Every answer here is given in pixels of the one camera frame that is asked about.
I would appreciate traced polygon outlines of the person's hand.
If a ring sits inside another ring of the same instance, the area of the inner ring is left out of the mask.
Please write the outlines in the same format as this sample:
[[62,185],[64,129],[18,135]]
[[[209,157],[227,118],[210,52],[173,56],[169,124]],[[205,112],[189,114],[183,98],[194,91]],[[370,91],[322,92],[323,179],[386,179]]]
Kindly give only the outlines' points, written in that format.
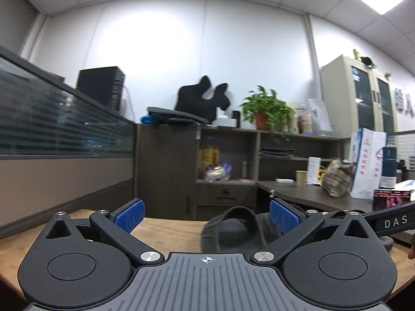
[[412,260],[415,259],[415,246],[412,246],[408,253],[408,259]]

